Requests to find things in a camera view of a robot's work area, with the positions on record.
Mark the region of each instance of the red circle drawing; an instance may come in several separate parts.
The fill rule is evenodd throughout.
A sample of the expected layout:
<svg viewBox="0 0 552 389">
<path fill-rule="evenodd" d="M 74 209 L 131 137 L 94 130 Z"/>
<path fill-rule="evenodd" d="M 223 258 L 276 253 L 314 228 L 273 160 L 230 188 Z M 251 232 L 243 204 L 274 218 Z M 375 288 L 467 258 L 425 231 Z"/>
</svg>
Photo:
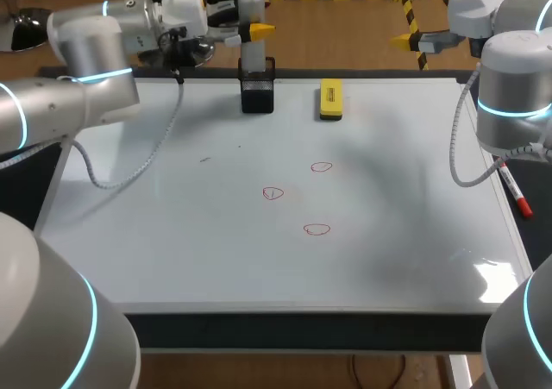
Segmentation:
<svg viewBox="0 0 552 389">
<path fill-rule="evenodd" d="M 319 236 L 329 233 L 329 225 L 325 223 L 310 223 L 303 227 L 304 232 L 309 235 Z"/>
<path fill-rule="evenodd" d="M 331 169 L 333 165 L 329 162 L 317 162 L 310 165 L 310 169 L 313 172 L 326 172 Z"/>
<path fill-rule="evenodd" d="M 262 195 L 269 201 L 273 201 L 284 195 L 284 191 L 279 188 L 274 188 L 273 186 L 268 186 L 267 188 L 262 188 Z"/>
</svg>

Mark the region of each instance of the blue led ring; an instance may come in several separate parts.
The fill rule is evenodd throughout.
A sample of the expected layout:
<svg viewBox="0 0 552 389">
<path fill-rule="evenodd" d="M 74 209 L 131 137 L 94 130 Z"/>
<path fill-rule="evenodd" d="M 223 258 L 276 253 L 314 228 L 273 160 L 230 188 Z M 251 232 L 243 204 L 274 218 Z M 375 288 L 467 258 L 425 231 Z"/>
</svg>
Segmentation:
<svg viewBox="0 0 552 389">
<path fill-rule="evenodd" d="M 80 372 L 83 369 L 83 366 L 86 363 L 86 359 L 88 359 L 88 356 L 90 355 L 90 351 L 92 349 L 92 343 L 94 343 L 94 338 L 96 337 L 96 329 L 97 329 L 97 301 L 96 301 L 96 294 L 94 293 L 94 289 L 92 289 L 92 286 L 88 282 L 88 280 L 83 277 L 82 274 L 80 276 L 85 281 L 86 287 L 88 288 L 88 292 L 90 293 L 90 299 L 92 302 L 92 324 L 90 326 L 90 334 L 88 335 L 88 340 L 86 341 L 85 350 L 83 350 L 83 354 L 80 355 L 80 359 L 78 360 L 77 366 L 72 370 L 71 375 L 69 378 L 67 378 L 66 383 L 63 384 L 63 386 L 60 389 L 69 389 L 77 376 L 80 374 Z"/>
<path fill-rule="evenodd" d="M 23 111 L 23 107 L 21 106 L 21 103 L 19 102 L 19 99 L 17 96 L 13 93 L 12 90 L 10 90 L 6 85 L 3 85 L 0 83 L 0 88 L 4 89 L 6 93 L 9 94 L 11 99 L 14 101 L 14 104 L 17 107 L 17 111 L 19 111 L 19 117 L 21 118 L 21 143 L 19 144 L 19 147 L 17 149 L 21 149 L 23 146 L 25 146 L 25 143 L 27 143 L 27 119 L 25 119 L 25 112 Z"/>
<path fill-rule="evenodd" d="M 121 76 L 123 74 L 127 74 L 129 72 L 132 72 L 132 68 L 123 68 L 122 70 L 115 70 L 114 72 L 103 72 L 101 74 L 94 74 L 93 76 L 86 76 L 81 77 L 78 79 L 78 81 L 82 83 L 86 83 L 89 81 L 94 80 L 101 80 L 102 78 L 109 78 L 109 77 L 115 77 L 115 76 Z"/>
<path fill-rule="evenodd" d="M 549 369 L 549 371 L 552 372 L 552 362 L 550 361 L 546 353 L 544 353 L 541 343 L 538 342 L 535 331 L 533 330 L 533 325 L 531 324 L 531 320 L 529 317 L 529 287 L 532 280 L 533 280 L 533 276 L 531 275 L 530 279 L 527 281 L 527 284 L 525 285 L 525 294 L 524 294 L 525 325 L 527 326 L 527 332 L 529 333 L 529 337 L 533 342 L 533 346 L 535 346 L 536 352 L 541 357 L 541 360 L 544 362 L 544 364 Z"/>
<path fill-rule="evenodd" d="M 487 111 L 489 113 L 492 113 L 492 114 L 497 115 L 497 116 L 502 116 L 502 117 L 532 117 L 532 116 L 538 116 L 538 115 L 545 114 L 552 107 L 552 103 L 551 103 L 548 106 L 543 107 L 542 109 L 539 109 L 539 110 L 535 110 L 535 111 L 508 112 L 508 111 L 495 110 L 495 109 L 491 109 L 490 107 L 486 107 L 479 99 L 477 100 L 477 104 L 484 111 Z"/>
</svg>

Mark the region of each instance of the wooden floor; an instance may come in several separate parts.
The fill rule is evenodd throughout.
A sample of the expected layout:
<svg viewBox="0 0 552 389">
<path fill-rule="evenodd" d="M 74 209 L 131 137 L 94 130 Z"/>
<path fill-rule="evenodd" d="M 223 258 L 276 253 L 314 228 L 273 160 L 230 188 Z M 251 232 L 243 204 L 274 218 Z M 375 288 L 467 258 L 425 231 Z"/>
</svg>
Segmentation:
<svg viewBox="0 0 552 389">
<path fill-rule="evenodd" d="M 51 10 L 103 0 L 17 0 L 20 7 Z M 416 0 L 413 5 L 422 31 L 446 29 L 447 12 L 440 0 Z M 371 1 L 278 1 L 267 10 L 277 34 L 267 42 L 267 54 L 278 67 L 341 69 L 417 69 L 414 53 L 388 45 L 408 32 L 400 3 Z M 238 49 L 218 48 L 210 66 L 235 67 Z M 0 80 L 27 77 L 40 66 L 59 62 L 49 46 L 23 53 L 0 54 Z M 471 69 L 467 43 L 444 54 L 429 56 L 430 69 Z M 394 380 L 396 355 L 357 355 L 356 369 L 364 388 L 386 389 Z M 145 354 L 141 389 L 174 388 L 357 388 L 351 375 L 351 356 L 345 354 Z M 481 373 L 473 359 L 474 375 Z M 440 377 L 438 359 L 408 355 L 398 389 L 448 387 Z"/>
</svg>

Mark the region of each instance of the metal stand base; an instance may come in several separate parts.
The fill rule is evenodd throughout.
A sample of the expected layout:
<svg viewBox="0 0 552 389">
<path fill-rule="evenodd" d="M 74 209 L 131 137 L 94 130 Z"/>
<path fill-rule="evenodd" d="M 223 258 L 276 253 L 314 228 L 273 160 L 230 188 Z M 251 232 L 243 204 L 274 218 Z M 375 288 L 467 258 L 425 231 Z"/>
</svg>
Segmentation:
<svg viewBox="0 0 552 389">
<path fill-rule="evenodd" d="M 12 53 L 41 46 L 48 40 L 48 9 L 25 8 L 0 20 L 0 52 Z"/>
</svg>

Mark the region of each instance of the cable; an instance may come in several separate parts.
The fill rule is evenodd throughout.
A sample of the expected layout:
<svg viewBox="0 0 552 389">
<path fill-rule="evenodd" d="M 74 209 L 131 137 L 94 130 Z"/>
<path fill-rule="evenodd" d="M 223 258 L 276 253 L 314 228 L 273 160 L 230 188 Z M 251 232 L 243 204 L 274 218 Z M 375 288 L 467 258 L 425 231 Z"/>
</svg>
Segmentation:
<svg viewBox="0 0 552 389">
<path fill-rule="evenodd" d="M 469 188 L 480 184 L 481 182 L 486 180 L 489 176 L 491 176 L 492 173 L 500 167 L 500 165 L 502 165 L 507 160 L 514 158 L 516 156 L 519 156 L 522 154 L 541 154 L 543 158 L 552 158 L 552 152 L 550 151 L 550 149 L 538 150 L 536 147 L 533 147 L 531 145 L 516 147 L 515 149 L 509 150 L 504 154 L 502 154 L 478 178 L 474 180 L 470 180 L 468 182 L 460 180 L 460 178 L 458 177 L 458 173 L 456 172 L 456 164 L 455 164 L 456 134 L 458 133 L 458 122 L 460 121 L 460 113 L 462 110 L 462 106 L 464 105 L 464 100 L 466 98 L 466 95 L 469 92 L 469 89 L 472 87 L 472 84 L 474 83 L 474 81 L 479 77 L 480 68 L 481 68 L 481 63 L 477 63 L 477 66 L 475 67 L 474 72 L 472 73 L 471 77 L 469 78 L 466 85 L 464 86 L 464 90 L 462 90 L 462 93 L 458 100 L 458 104 L 456 105 L 455 118 L 452 122 L 452 132 L 450 134 L 450 146 L 448 149 L 448 164 L 450 166 L 450 174 L 452 175 L 452 179 L 455 181 L 455 183 L 458 186 L 461 186 L 462 188 Z"/>
<path fill-rule="evenodd" d="M 16 165 L 19 162 L 24 161 L 24 160 L 30 158 L 31 156 L 33 156 L 35 154 L 38 154 L 41 150 L 44 150 L 48 146 L 51 146 L 54 143 L 58 143 L 59 141 L 61 141 L 61 139 L 56 139 L 56 140 L 53 140 L 53 141 L 47 141 L 46 143 L 41 143 L 39 145 L 34 145 L 33 147 L 26 150 L 22 154 L 18 154 L 17 156 L 14 156 L 13 158 L 5 160 L 4 162 L 0 162 L 0 171 L 7 168 L 7 167 Z"/>
<path fill-rule="evenodd" d="M 94 186 L 96 186 L 96 188 L 105 189 L 105 190 L 122 188 L 130 184 L 131 182 L 133 182 L 136 178 L 142 175 L 150 167 L 150 165 L 154 162 L 154 159 L 157 156 L 157 153 L 160 151 L 161 147 L 168 139 L 168 136 L 170 135 L 171 130 L 173 129 L 174 123 L 176 122 L 177 115 L 181 108 L 183 96 L 184 96 L 184 86 L 179 85 L 179 98 L 176 102 L 176 107 L 174 108 L 174 112 L 172 113 L 171 120 L 169 121 L 169 124 L 166 126 L 165 134 L 163 135 L 161 140 L 157 142 L 157 144 L 154 147 L 154 150 L 146 159 L 146 161 L 143 163 L 143 165 L 138 167 L 133 173 L 131 173 L 127 178 L 123 179 L 120 182 L 117 182 L 115 184 L 105 184 L 103 182 L 98 181 L 96 174 L 94 173 L 94 169 L 92 167 L 90 156 L 86 152 L 85 148 L 79 142 L 72 141 L 72 145 L 80 152 L 80 154 L 82 154 L 83 160 L 85 161 L 85 164 L 86 164 L 86 171 L 88 172 L 88 176 L 90 177 L 90 181 L 92 182 L 92 184 L 94 184 Z"/>
<path fill-rule="evenodd" d="M 388 386 L 387 389 L 396 389 L 398 383 L 400 382 L 401 379 L 403 379 L 403 376 L 405 375 L 405 370 L 406 370 L 406 356 L 404 354 L 402 354 L 400 356 L 400 362 L 401 362 L 401 366 L 400 366 L 400 369 L 398 371 L 398 374 L 397 374 L 397 377 L 395 378 L 395 380 Z"/>
<path fill-rule="evenodd" d="M 403 379 L 406 370 L 406 356 L 402 354 L 400 356 L 400 360 L 401 367 L 397 373 L 397 376 L 395 377 L 395 379 L 393 379 L 393 382 L 387 387 L 387 389 L 396 389 L 400 380 Z M 356 386 L 356 389 L 364 389 L 364 386 L 361 384 L 361 380 L 359 379 L 359 375 L 356 372 L 356 354 L 352 354 L 351 356 L 349 356 L 349 364 L 351 366 L 351 372 L 353 374 L 354 385 Z"/>
<path fill-rule="evenodd" d="M 349 360 L 351 365 L 351 373 L 353 374 L 354 385 L 356 386 L 356 389 L 364 389 L 364 386 L 361 384 L 361 380 L 359 379 L 359 375 L 356 372 L 356 354 L 350 355 Z"/>
</svg>

